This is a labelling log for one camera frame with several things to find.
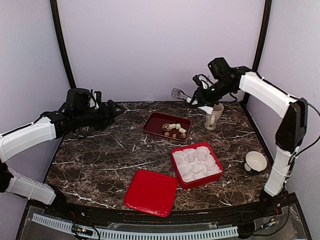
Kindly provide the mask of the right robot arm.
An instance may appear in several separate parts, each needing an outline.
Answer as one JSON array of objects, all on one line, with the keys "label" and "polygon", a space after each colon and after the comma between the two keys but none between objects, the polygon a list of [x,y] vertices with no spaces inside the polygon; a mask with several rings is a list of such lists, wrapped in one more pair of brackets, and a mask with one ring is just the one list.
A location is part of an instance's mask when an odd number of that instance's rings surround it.
[{"label": "right robot arm", "polygon": [[193,77],[197,89],[192,98],[187,100],[193,107],[212,108],[223,96],[241,90],[270,107],[282,120],[275,135],[276,155],[272,169],[255,205],[255,213],[266,217],[274,210],[276,196],[284,190],[295,160],[303,152],[300,146],[307,132],[308,108],[311,104],[304,98],[284,92],[246,66],[230,67],[211,63],[209,68],[217,81],[205,87],[199,76]]}]

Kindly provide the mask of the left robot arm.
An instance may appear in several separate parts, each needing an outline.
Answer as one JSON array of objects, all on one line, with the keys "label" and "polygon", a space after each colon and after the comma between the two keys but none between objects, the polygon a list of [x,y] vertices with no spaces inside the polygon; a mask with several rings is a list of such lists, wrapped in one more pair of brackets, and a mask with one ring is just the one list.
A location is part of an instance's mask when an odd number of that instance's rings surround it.
[{"label": "left robot arm", "polygon": [[47,111],[27,125],[0,136],[0,191],[50,206],[60,218],[71,213],[66,197],[55,186],[26,177],[7,165],[7,161],[34,146],[60,139],[83,127],[103,131],[115,122],[125,108],[109,100],[83,109],[64,103],[58,111]]}]

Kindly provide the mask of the metal tongs white handles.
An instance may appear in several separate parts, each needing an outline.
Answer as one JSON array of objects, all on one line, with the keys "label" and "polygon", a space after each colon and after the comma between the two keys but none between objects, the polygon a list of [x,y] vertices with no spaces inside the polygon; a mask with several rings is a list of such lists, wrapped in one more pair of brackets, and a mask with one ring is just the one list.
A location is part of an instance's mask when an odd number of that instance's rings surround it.
[{"label": "metal tongs white handles", "polygon": [[188,104],[191,104],[193,107],[197,107],[200,110],[205,111],[209,115],[211,115],[214,110],[213,107],[211,107],[211,106],[197,106],[198,101],[196,99],[192,100],[192,98],[187,96],[181,89],[173,88],[171,90],[170,95],[175,99],[183,100],[183,101],[187,102]]}]

